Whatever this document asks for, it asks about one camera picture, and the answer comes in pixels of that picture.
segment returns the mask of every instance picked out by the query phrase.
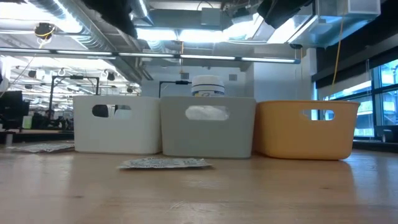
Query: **bin handle cutout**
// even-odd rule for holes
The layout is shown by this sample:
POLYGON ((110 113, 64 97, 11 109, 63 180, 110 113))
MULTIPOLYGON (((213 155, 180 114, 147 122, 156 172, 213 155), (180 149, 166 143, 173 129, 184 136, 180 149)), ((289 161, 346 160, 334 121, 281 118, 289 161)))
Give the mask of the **bin handle cutout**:
POLYGON ((185 110, 185 116, 197 121, 226 121, 229 110, 226 106, 194 105, 185 110))
POLYGON ((321 109, 302 110, 302 115, 307 119, 309 119, 310 121, 333 121, 335 118, 335 112, 333 110, 321 110, 321 109), (318 111, 324 111, 323 119, 317 118, 318 111))
POLYGON ((94 105, 91 109, 97 118, 131 119, 131 107, 128 105, 94 105))

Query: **desk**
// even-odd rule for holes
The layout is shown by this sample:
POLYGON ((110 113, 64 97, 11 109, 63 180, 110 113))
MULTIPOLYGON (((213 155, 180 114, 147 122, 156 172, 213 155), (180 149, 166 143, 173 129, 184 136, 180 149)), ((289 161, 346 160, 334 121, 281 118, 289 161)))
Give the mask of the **desk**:
POLYGON ((397 154, 116 169, 141 157, 0 153, 0 223, 398 223, 397 154))
MULTIPOLYGON (((14 132, 13 142, 37 142, 37 141, 58 141, 72 140, 74 138, 73 131, 56 131, 56 130, 31 130, 23 129, 20 133, 18 129, 11 129, 14 132)), ((4 138, 0 138, 0 144, 4 144, 4 138)))

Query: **orange storage bin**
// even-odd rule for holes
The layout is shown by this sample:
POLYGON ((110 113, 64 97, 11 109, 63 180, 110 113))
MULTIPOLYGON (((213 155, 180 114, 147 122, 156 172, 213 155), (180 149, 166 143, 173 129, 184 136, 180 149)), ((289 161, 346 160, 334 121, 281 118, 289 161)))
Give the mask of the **orange storage bin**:
POLYGON ((281 159, 347 158, 352 151, 359 103, 266 101, 257 104, 253 148, 281 159), (332 110, 333 120, 312 121, 308 110, 332 110))

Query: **gray storage bin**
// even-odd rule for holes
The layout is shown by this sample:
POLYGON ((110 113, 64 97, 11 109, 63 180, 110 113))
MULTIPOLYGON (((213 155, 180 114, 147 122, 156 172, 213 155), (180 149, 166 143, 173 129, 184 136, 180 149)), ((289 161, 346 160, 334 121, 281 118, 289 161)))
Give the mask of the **gray storage bin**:
POLYGON ((245 159, 251 156, 254 98, 165 96, 160 100, 166 156, 245 159), (190 106, 225 107, 229 118, 188 119, 190 106))

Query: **metal frame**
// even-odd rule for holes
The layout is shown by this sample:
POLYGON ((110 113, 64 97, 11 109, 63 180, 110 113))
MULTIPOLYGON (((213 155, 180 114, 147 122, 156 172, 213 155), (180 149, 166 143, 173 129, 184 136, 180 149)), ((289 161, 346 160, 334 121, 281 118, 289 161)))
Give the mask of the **metal frame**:
MULTIPOLYGON (((51 91, 50 91, 50 103, 49 103, 49 110, 52 110, 52 98, 53 98, 53 94, 54 94, 54 88, 57 86, 55 85, 55 79, 57 78, 71 78, 71 79, 76 79, 75 78, 76 75, 69 75, 69 76, 60 76, 60 75, 54 75, 52 77, 52 81, 51 81, 51 91)), ((80 77, 81 79, 87 78, 87 79, 95 79, 97 80, 97 85, 96 85, 96 89, 95 89, 95 95, 99 95, 98 94, 98 90, 100 88, 100 78, 99 77, 80 77)))

